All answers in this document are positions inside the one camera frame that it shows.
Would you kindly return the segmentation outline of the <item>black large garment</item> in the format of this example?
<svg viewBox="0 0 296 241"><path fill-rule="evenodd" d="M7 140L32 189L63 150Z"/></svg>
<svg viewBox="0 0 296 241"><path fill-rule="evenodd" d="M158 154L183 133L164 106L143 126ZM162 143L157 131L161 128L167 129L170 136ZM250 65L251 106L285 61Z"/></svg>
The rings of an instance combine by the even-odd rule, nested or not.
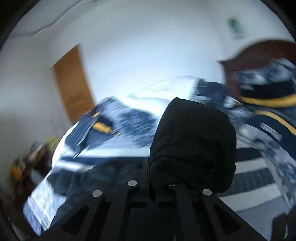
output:
<svg viewBox="0 0 296 241"><path fill-rule="evenodd" d="M236 170L236 132L222 111L174 98L162 115L149 153L156 189L185 185L223 193Z"/></svg>

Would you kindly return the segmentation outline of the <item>blue white striped blanket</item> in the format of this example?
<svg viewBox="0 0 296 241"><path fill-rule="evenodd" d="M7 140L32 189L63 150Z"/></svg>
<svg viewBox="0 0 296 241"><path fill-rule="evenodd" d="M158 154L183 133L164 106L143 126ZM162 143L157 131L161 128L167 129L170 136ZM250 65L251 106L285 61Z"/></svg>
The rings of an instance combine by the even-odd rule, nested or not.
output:
<svg viewBox="0 0 296 241"><path fill-rule="evenodd" d="M221 200L248 219L295 206L295 107L242 104L226 85L176 77L121 97L107 97L62 137L52 168L23 206L37 235L61 218L98 181L105 190L126 182L149 157L168 104L184 98L229 117L236 131L236 171Z"/></svg>

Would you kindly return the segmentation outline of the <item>brown wooden door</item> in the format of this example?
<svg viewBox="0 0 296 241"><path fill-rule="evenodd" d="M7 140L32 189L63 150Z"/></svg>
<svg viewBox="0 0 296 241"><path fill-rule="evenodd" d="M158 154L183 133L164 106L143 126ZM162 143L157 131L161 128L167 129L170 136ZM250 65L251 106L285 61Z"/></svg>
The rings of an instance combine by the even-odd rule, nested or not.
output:
<svg viewBox="0 0 296 241"><path fill-rule="evenodd" d="M71 123L95 106L82 66L79 46L75 46L53 66L60 96Z"/></svg>

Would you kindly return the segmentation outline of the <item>dark wooden headboard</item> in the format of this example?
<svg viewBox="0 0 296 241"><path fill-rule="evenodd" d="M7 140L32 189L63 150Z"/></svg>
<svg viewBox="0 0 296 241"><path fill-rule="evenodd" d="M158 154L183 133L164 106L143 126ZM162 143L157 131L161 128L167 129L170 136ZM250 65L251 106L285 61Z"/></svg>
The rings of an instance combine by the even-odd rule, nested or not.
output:
<svg viewBox="0 0 296 241"><path fill-rule="evenodd" d="M225 84L230 96L240 99L236 72L262 68L271 60L280 58L295 64L295 43L286 40L259 41L238 52L233 58L219 61L224 69Z"/></svg>

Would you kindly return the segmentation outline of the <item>green white wall sign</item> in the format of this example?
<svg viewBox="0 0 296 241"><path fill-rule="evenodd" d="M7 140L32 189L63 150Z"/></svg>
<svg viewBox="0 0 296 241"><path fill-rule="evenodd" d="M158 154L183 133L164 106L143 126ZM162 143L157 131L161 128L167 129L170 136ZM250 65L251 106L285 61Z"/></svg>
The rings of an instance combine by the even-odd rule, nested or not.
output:
<svg viewBox="0 0 296 241"><path fill-rule="evenodd" d="M228 18L227 24L234 39L243 39L245 37L241 24L237 18Z"/></svg>

